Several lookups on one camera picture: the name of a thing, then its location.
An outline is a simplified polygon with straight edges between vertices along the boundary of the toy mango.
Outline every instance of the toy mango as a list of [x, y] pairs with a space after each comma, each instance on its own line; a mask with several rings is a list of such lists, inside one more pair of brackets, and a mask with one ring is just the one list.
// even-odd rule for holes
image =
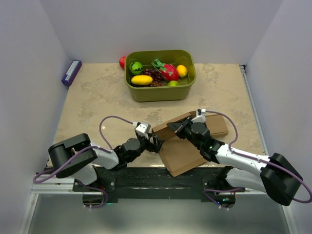
[[153, 78], [147, 75], [138, 75], [134, 76], [131, 79], [132, 84], [137, 84], [137, 85], [148, 85], [153, 82]]

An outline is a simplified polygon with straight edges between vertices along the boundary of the green plastic bin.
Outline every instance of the green plastic bin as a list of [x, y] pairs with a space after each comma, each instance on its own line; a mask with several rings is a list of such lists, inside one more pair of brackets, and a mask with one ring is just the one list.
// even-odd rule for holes
[[[162, 63], [173, 64], [175, 67], [184, 65], [188, 74], [185, 78], [179, 79], [179, 86], [139, 88], [131, 86], [130, 80], [133, 75], [129, 71], [130, 63], [138, 61], [144, 69], [153, 69], [152, 62], [155, 59], [159, 59]], [[125, 82], [131, 97], [137, 102], [183, 100], [189, 94], [191, 86], [196, 80], [193, 58], [184, 50], [137, 51], [127, 56], [125, 64]]]

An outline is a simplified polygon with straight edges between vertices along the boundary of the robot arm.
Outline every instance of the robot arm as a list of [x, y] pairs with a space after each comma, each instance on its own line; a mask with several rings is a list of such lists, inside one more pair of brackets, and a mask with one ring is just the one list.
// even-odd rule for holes
[[79, 157], [66, 165], [56, 174], [56, 177], [71, 176], [83, 184], [89, 185], [97, 180], [96, 171], [91, 163], [108, 170], [119, 170], [127, 167], [127, 163], [139, 157], [144, 150], [158, 153], [164, 141], [160, 140], [156, 135], [150, 134], [150, 128], [151, 126], [148, 123], [137, 123], [135, 127], [136, 138], [128, 139], [113, 150], [104, 150], [95, 145], [87, 134], [80, 134], [52, 145], [48, 152], [54, 170], [67, 162], [75, 152], [90, 147], [89, 150], [81, 153]]
[[288, 206], [300, 187], [300, 182], [288, 173], [273, 167], [277, 164], [302, 177], [280, 154], [259, 156], [229, 147], [211, 137], [207, 128], [205, 110], [197, 110], [196, 117], [190, 117], [167, 126], [181, 139], [188, 139], [207, 161], [229, 165], [222, 176], [210, 181], [216, 189], [222, 185], [243, 187], [266, 192], [275, 202]]

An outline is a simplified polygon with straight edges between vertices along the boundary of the toy watermelon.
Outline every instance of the toy watermelon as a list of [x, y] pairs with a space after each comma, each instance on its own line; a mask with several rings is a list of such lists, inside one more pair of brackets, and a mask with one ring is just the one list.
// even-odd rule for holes
[[152, 62], [152, 65], [161, 73], [165, 80], [170, 82], [172, 80], [177, 81], [179, 79], [179, 73], [177, 72], [176, 67], [172, 64], [162, 63], [156, 58], [155, 61]]
[[129, 70], [135, 76], [141, 75], [143, 72], [143, 66], [140, 62], [132, 62], [130, 63]]

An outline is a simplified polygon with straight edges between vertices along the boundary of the cardboard box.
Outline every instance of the cardboard box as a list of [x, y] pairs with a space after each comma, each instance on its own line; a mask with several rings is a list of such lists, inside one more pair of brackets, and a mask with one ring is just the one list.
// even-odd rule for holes
[[[189, 116], [195, 117], [196, 112], [185, 113], [152, 128], [153, 133], [165, 140], [159, 154], [165, 167], [173, 176], [178, 176], [206, 162], [195, 146], [186, 139], [179, 139], [167, 127], [168, 122], [177, 122]], [[214, 138], [225, 137], [229, 133], [221, 115], [206, 116], [206, 125]]]

